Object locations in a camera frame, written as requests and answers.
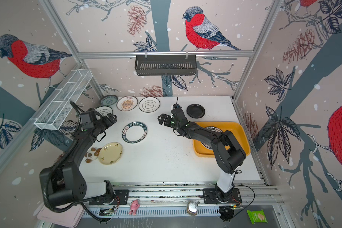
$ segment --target white wire basket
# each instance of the white wire basket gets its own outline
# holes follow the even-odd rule
[[[71,111],[70,101],[77,102],[93,75],[90,70],[75,70],[68,82],[34,122],[39,129],[59,130]]]

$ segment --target hanging basket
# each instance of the hanging basket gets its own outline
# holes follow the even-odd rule
[[[137,55],[137,75],[194,75],[196,55]]]

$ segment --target pink mat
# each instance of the pink mat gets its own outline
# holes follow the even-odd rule
[[[69,205],[69,203],[58,206],[58,208],[64,208],[67,205]],[[53,212],[46,206],[43,206],[43,208],[38,213],[37,218],[65,227],[75,227],[79,223],[84,211],[85,210],[81,205],[73,206],[62,213]]]

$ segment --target pink bear figurine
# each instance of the pink bear figurine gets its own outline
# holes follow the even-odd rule
[[[131,210],[129,211],[129,215],[136,215],[137,213],[137,209],[139,208],[139,203],[138,203],[138,199],[133,200],[132,205],[131,205]]]

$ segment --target orange tray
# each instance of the orange tray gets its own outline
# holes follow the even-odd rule
[[[244,152],[246,155],[251,154],[251,148],[249,147],[248,140],[246,133],[244,132],[242,126],[239,123],[236,122],[221,122],[221,121],[212,121],[212,122],[196,122],[201,127],[217,127],[223,132],[225,131],[231,131],[234,136],[236,137],[237,141],[241,144]],[[193,140],[194,144],[194,151],[198,157],[204,157],[204,158],[214,158],[214,152],[213,150],[210,150],[203,146],[200,141]]]

